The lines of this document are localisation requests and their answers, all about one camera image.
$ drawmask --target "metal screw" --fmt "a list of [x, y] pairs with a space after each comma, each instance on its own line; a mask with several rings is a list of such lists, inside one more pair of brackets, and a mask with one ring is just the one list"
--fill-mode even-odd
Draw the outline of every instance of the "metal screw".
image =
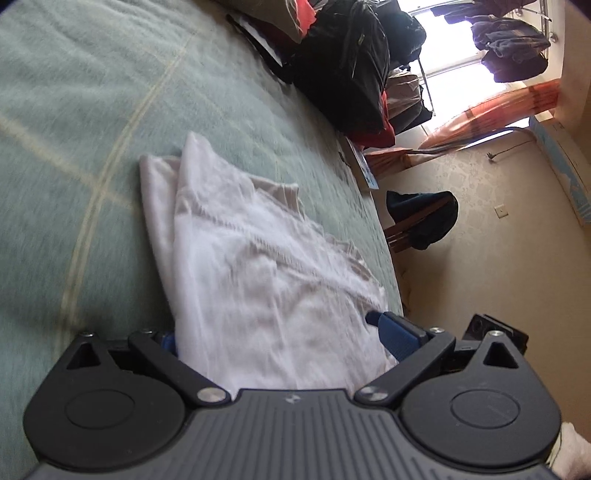
[[226, 398], [226, 392], [218, 387], [206, 387], [197, 392], [197, 398], [205, 403], [217, 403]]
[[363, 387], [359, 390], [359, 394], [369, 401], [382, 401], [388, 396], [388, 392], [374, 385]]

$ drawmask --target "white cloth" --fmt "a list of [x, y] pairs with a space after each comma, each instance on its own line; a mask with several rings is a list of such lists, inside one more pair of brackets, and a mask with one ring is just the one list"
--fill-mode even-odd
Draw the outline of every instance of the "white cloth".
[[591, 444], [577, 433], [572, 423], [562, 424], [548, 464], [563, 480], [591, 478]]
[[148, 233], [179, 358], [240, 388], [346, 388], [397, 362], [365, 323], [384, 289], [350, 243], [306, 218], [295, 184], [249, 176], [189, 133], [181, 159], [145, 156]]

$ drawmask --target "dark clothing on chair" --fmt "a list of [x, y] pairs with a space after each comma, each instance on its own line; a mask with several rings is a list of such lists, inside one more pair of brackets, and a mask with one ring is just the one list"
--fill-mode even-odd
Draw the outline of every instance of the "dark clothing on chair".
[[410, 194], [388, 192], [386, 194], [386, 207], [392, 220], [400, 223], [411, 215], [421, 212], [434, 202], [446, 198], [449, 199], [447, 203], [408, 230], [411, 247], [416, 250], [425, 250], [429, 245], [446, 236], [456, 224], [458, 204], [453, 194], [451, 192]]

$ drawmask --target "wooden chair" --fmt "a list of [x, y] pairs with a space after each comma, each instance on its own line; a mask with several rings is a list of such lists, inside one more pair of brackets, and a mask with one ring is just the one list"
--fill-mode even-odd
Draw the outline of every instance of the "wooden chair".
[[451, 201], [453, 201], [453, 196], [446, 196], [445, 198], [433, 202], [424, 209], [419, 210], [417, 213], [413, 213], [396, 225], [386, 228], [386, 230], [384, 230], [384, 235], [386, 236], [390, 253], [398, 253], [409, 248], [411, 246], [410, 229], [424, 220], [428, 215], [436, 212]]

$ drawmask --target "green blanket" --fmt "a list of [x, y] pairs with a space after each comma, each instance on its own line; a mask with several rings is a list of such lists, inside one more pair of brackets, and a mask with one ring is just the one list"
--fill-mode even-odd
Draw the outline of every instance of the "green blanket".
[[172, 328], [139, 195], [142, 153], [187, 131], [238, 167], [300, 185], [400, 298], [371, 198], [335, 132], [273, 78], [217, 4], [17, 0], [0, 15], [0, 478], [34, 464], [22, 412], [81, 330]]

